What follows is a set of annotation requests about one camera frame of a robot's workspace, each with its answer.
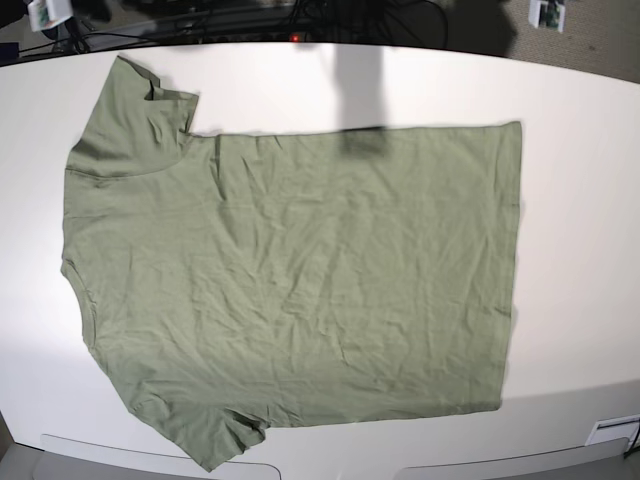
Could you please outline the black power strip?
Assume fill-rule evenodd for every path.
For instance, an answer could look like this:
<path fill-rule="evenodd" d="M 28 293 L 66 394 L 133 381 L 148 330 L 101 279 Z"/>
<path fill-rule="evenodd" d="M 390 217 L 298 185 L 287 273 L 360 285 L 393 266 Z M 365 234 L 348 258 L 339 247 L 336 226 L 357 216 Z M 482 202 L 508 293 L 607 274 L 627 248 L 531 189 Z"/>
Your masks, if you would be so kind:
<path fill-rule="evenodd" d="M 307 41 L 309 34 L 302 31 L 233 31 L 217 32 L 204 35 L 198 40 L 200 44 L 212 43 L 246 43 L 246 42 L 289 42 L 300 43 Z"/>

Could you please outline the green T-shirt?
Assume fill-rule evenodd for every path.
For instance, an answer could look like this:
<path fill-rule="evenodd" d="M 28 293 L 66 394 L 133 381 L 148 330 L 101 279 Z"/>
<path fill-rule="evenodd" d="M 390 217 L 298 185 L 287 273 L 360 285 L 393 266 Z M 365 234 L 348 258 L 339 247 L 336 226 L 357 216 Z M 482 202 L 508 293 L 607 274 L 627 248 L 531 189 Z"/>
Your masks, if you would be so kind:
<path fill-rule="evenodd" d="M 65 168 L 62 273 L 127 410 L 213 470 L 269 428 L 497 410 L 522 126 L 194 135 L 112 64 Z"/>

